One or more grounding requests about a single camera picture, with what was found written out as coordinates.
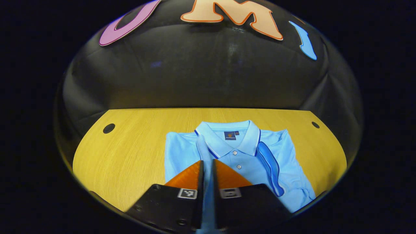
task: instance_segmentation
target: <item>table surface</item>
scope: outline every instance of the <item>table surface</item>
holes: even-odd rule
[[[246,120],[264,130],[288,130],[296,159],[317,196],[331,189],[345,172],[347,162],[341,145],[312,112],[246,108],[108,110],[80,142],[73,172],[86,189],[126,211],[152,184],[165,184],[168,132],[193,132],[202,121]],[[103,133],[111,123],[115,128]]]

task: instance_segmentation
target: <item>letter m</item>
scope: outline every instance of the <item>letter m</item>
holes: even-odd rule
[[[283,40],[272,16],[272,11],[258,3],[245,1],[238,3],[234,0],[195,0],[192,10],[181,16],[186,22],[221,22],[224,17],[215,12],[215,5],[221,8],[229,19],[236,25],[242,25],[253,14],[254,22],[250,26],[259,33]]]

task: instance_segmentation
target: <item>blue stripe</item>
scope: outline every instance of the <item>blue stripe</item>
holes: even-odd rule
[[[200,160],[202,160],[202,158],[201,158],[201,153],[199,152],[198,144],[196,144],[196,150],[198,150],[198,153],[199,153],[199,159],[200,159]]]
[[[257,147],[259,146],[260,138],[261,138],[261,130],[259,129],[259,140],[257,142]],[[254,157],[257,157],[257,152],[258,152],[258,150],[256,149],[256,153],[254,154]]]
[[[211,151],[210,148],[208,148],[208,151],[212,154],[212,156],[214,156],[216,159],[218,159],[218,157]]]
[[[273,192],[277,195],[277,196],[279,196],[278,194],[277,194],[277,192],[276,192],[276,190],[275,190],[275,186],[273,185],[273,182],[272,182],[272,168],[270,167],[270,165],[266,162],[266,159],[265,159],[265,157],[264,157],[264,155],[262,154],[262,153],[260,153],[260,155],[262,156],[262,158],[263,158],[263,165],[264,166],[268,166],[269,167],[269,169],[270,169],[270,182],[271,182],[271,187],[272,187],[272,189],[273,189]]]
[[[269,147],[267,147],[267,145],[266,144],[264,144],[264,142],[261,142],[261,144],[262,144],[262,146],[264,146],[264,147],[261,147],[260,149],[259,149],[259,151],[260,151],[260,155],[262,156],[262,159],[264,160],[264,161],[262,161],[263,162],[263,164],[267,164],[267,167],[268,168],[270,168],[270,180],[271,180],[271,182],[272,182],[272,185],[275,185],[276,186],[276,189],[278,189],[279,190],[279,193],[276,193],[276,190],[275,190],[275,186],[273,186],[273,190],[274,190],[274,192],[276,193],[276,195],[278,196],[278,197],[280,197],[280,196],[282,196],[284,193],[285,193],[285,191],[284,191],[284,189],[279,185],[279,173],[280,173],[280,167],[279,167],[279,164],[278,164],[278,162],[277,162],[277,160],[276,160],[276,158],[273,156],[273,153],[270,151],[270,149],[269,149]],[[271,158],[273,158],[273,161],[275,162],[275,167],[273,167],[269,162],[272,160]],[[276,175],[276,181],[275,181],[275,183],[273,183],[273,175]]]

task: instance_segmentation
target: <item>polo shirt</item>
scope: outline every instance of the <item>polo shirt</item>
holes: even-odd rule
[[[204,161],[204,216],[214,221],[212,160],[218,159],[252,184],[266,184],[290,212],[315,199],[314,190],[295,157],[289,132],[260,130],[251,120],[234,123],[201,122],[192,133],[166,135],[165,179],[199,160]]]

